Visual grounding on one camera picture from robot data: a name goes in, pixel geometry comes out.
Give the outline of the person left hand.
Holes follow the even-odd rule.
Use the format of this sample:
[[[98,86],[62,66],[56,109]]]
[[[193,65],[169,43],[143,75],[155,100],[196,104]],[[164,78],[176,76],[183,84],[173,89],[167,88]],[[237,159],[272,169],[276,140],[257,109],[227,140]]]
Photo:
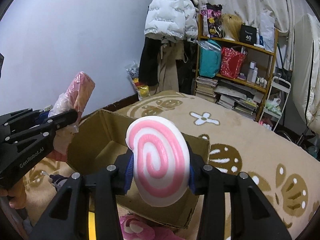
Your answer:
[[[27,194],[25,192],[25,186],[23,178],[21,178],[12,188],[6,190],[1,187],[1,197],[10,197],[9,205],[12,209],[19,210],[26,206]]]

